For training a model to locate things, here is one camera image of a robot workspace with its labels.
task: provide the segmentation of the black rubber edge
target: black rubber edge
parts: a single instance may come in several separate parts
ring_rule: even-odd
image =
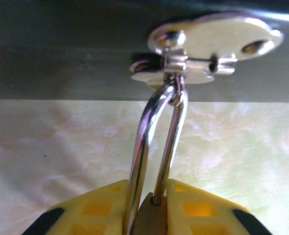
[[[252,214],[238,209],[234,209],[233,213],[250,235],[272,235],[272,233]]]
[[[64,211],[63,208],[55,208],[43,213],[22,235],[45,235]]]

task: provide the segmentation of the padlock shackle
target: padlock shackle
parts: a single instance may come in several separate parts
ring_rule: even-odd
[[[169,80],[158,89],[148,101],[141,116],[123,215],[123,235],[131,234],[145,180],[149,147],[159,117],[165,106],[170,103],[174,105],[174,111],[154,191],[154,201],[158,202],[164,194],[169,168],[177,148],[188,104],[188,95],[183,79],[184,78],[178,74],[173,80]]]

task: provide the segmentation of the marble surface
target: marble surface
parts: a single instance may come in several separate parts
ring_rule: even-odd
[[[0,235],[48,207],[127,179],[145,102],[0,100]],[[172,108],[152,144],[153,190]],[[171,178],[248,207],[289,234],[289,104],[189,103]]]

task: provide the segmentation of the metal shackle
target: metal shackle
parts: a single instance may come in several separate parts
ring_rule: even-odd
[[[170,79],[170,76],[173,75],[167,76],[166,74],[164,85],[152,95],[140,119],[123,215],[123,235],[129,235],[132,232],[132,226],[140,204],[149,147],[159,117],[165,106],[170,104],[174,106],[174,110],[155,190],[151,198],[152,204],[159,205],[165,191],[166,182],[169,177],[169,169],[177,148],[188,104],[188,95],[185,89],[183,75],[177,73],[173,76],[173,79]]]

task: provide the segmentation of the metal hook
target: metal hook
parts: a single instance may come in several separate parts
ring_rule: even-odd
[[[154,194],[151,199],[154,205],[161,203],[166,181],[169,176],[169,169],[177,148],[187,111],[188,95],[185,89],[184,77],[180,73],[176,74],[173,80],[168,79],[168,81],[152,95],[140,119],[123,215],[123,235],[129,235],[132,232],[132,226],[138,212],[143,189],[149,147],[159,117],[168,103],[174,106],[174,111]]]

